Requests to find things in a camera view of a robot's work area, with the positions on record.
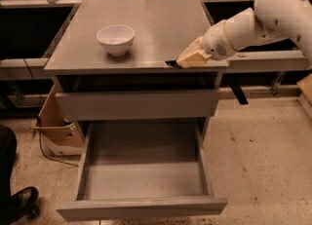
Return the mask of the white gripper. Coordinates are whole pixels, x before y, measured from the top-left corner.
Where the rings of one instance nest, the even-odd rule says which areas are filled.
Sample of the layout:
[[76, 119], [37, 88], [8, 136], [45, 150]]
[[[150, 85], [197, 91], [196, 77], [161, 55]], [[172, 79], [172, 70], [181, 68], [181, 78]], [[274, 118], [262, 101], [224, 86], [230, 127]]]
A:
[[181, 68], [200, 67], [206, 65], [210, 58], [224, 60], [236, 53], [226, 34], [225, 21], [222, 20], [211, 26], [203, 37], [193, 41], [180, 54], [176, 63]]

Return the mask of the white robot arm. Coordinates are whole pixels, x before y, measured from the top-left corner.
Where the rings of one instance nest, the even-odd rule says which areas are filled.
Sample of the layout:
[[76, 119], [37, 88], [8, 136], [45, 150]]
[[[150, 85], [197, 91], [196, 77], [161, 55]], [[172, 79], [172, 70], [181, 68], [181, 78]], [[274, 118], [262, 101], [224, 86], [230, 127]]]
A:
[[224, 60], [250, 46], [289, 39], [312, 58], [312, 5], [309, 0], [254, 0], [253, 6], [212, 25], [177, 58], [182, 68]]

